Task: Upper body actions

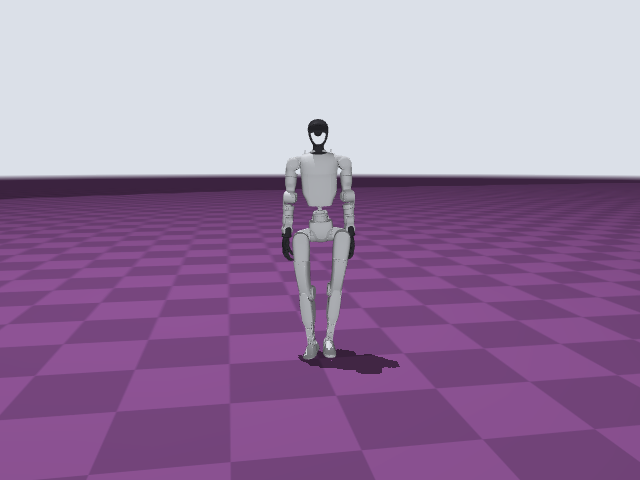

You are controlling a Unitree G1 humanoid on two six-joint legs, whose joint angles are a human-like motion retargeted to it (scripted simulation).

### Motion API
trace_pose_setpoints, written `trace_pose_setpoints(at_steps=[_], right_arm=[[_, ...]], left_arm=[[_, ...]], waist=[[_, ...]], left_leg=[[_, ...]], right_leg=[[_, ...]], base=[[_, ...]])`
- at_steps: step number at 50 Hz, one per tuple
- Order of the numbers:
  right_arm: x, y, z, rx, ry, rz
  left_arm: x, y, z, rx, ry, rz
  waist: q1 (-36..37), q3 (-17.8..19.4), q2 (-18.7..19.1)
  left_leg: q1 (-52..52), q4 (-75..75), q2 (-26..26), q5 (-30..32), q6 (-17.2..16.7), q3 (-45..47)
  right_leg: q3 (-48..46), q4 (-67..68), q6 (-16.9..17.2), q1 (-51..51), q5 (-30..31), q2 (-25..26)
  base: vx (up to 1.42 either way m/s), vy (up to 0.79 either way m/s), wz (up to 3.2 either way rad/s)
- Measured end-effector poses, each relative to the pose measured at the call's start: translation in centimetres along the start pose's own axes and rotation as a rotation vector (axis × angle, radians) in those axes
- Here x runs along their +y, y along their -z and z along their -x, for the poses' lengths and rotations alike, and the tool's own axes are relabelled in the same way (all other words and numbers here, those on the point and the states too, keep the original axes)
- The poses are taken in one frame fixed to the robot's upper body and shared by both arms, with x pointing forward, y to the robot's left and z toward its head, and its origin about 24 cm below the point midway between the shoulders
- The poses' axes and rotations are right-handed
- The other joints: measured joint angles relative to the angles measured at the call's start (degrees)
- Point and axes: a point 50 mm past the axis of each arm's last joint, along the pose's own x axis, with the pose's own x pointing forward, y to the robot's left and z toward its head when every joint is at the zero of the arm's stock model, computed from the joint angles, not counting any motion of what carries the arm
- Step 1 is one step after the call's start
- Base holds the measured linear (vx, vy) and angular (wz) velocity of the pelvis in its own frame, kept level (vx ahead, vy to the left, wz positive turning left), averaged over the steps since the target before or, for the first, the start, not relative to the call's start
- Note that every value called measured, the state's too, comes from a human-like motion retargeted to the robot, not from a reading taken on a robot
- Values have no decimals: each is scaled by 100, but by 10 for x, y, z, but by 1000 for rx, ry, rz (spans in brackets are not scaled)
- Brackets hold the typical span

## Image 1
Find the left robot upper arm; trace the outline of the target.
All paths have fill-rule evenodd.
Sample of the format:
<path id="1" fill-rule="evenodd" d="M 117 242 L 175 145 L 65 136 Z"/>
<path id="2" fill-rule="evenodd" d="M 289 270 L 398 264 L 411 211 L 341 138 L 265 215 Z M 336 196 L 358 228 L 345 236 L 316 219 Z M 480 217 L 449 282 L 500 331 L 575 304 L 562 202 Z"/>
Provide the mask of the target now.
<path id="1" fill-rule="evenodd" d="M 340 193 L 340 200 L 343 202 L 353 202 L 355 199 L 354 191 L 351 189 L 352 186 L 352 164 L 348 157 L 346 156 L 337 156 L 338 160 L 338 168 L 342 169 L 340 173 L 340 182 L 342 191 Z M 350 176 L 351 175 L 351 176 Z"/>

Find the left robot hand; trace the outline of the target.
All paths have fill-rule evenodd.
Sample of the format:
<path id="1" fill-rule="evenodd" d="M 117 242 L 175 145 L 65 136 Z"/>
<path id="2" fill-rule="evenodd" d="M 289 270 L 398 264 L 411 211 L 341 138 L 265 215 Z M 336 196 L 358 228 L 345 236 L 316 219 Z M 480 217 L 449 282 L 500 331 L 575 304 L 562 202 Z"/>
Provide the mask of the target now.
<path id="1" fill-rule="evenodd" d="M 354 247 L 355 247 L 355 242 L 354 242 L 354 227 L 353 226 L 349 226 L 348 227 L 348 232 L 351 236 L 351 244 L 350 244 L 350 251 L 349 251 L 349 257 L 348 259 L 350 259 L 351 257 L 353 257 L 354 254 Z"/>

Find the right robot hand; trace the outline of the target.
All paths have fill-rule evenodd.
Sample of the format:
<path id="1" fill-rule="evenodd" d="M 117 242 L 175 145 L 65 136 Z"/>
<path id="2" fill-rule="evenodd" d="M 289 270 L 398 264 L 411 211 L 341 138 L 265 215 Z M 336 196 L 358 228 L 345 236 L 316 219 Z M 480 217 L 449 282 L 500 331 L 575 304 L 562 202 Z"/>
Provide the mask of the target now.
<path id="1" fill-rule="evenodd" d="M 290 228 L 290 227 L 287 227 L 287 228 L 285 229 L 285 234 L 283 234 L 283 233 L 282 233 L 282 235 L 281 235 L 281 236 L 283 237 L 283 240 L 282 240 L 282 250 L 283 250 L 283 255 L 284 255 L 284 257 L 286 257 L 289 261 L 293 261 L 293 260 L 294 260 L 294 259 L 292 259 L 292 258 L 289 256 L 289 253 L 290 253 L 291 255 L 293 255 L 293 252 L 291 251 L 291 249 L 290 249 L 290 247 L 289 247 L 289 238 L 291 238 L 291 236 L 292 236 L 292 235 L 291 235 L 291 232 L 292 232 L 291 228 Z"/>

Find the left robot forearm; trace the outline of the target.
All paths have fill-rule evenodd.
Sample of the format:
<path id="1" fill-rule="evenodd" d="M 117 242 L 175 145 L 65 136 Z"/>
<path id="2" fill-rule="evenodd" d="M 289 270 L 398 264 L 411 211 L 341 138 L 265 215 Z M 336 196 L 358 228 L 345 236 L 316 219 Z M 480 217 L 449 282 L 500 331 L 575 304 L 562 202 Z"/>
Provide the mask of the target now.
<path id="1" fill-rule="evenodd" d="M 355 193 L 354 193 L 355 194 Z M 343 210 L 344 210 L 344 229 L 346 231 L 348 231 L 348 227 L 349 226 L 353 226 L 354 227 L 354 232 L 355 232 L 355 226 L 354 226 L 354 208 L 355 208 L 355 199 L 353 202 L 349 202 L 349 203 L 344 203 L 343 204 Z"/>

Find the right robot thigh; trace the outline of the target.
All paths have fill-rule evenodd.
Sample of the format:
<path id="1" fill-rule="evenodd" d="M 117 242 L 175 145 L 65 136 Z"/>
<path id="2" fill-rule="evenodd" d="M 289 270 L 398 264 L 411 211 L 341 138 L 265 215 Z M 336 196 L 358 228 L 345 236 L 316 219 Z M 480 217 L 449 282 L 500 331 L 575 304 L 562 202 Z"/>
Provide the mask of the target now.
<path id="1" fill-rule="evenodd" d="M 314 301 L 316 288 L 310 280 L 310 229 L 296 232 L 292 241 L 294 270 L 299 294 L 306 293 L 309 301 Z"/>

